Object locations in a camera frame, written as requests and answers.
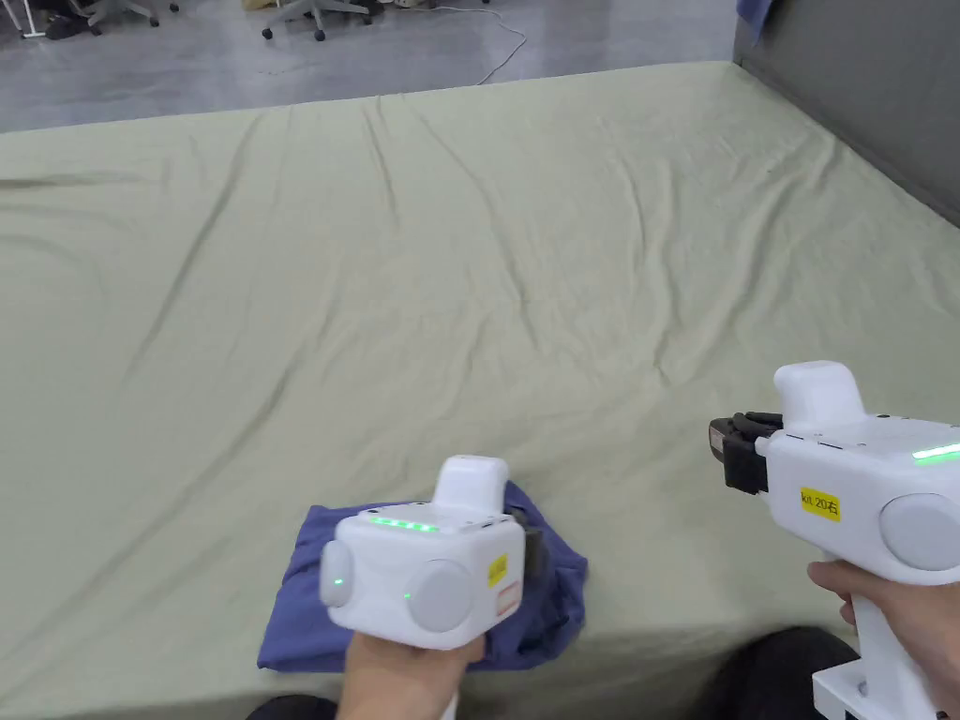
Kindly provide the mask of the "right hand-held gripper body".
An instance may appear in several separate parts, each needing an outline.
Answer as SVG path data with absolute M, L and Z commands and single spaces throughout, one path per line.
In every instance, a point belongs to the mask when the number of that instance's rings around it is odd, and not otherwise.
M 783 429 L 726 455 L 726 484 L 765 499 L 778 526 L 881 578 L 959 579 L 957 426 L 871 414 L 832 361 L 780 367 Z

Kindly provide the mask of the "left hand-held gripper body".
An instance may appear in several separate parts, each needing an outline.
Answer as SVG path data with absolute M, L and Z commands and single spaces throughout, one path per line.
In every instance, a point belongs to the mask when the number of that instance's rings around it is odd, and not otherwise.
M 430 501 L 340 520 L 322 549 L 320 598 L 333 625 L 419 649 L 450 651 L 521 605 L 525 532 L 505 507 L 504 459 L 457 455 Z

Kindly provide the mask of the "person's left hand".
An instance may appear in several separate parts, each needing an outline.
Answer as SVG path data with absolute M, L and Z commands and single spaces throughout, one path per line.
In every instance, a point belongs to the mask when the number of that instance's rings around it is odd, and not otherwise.
M 450 651 L 356 633 L 346 654 L 338 719 L 440 719 L 486 638 Z

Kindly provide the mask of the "person's right hand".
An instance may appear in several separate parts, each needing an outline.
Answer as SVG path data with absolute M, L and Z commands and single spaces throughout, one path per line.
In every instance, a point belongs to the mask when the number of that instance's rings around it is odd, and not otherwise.
M 877 609 L 892 636 L 917 669 L 931 712 L 922 719 L 959 717 L 959 585 L 911 585 L 894 582 L 842 560 L 812 562 L 811 581 L 840 598 L 844 623 L 863 639 L 865 602 Z

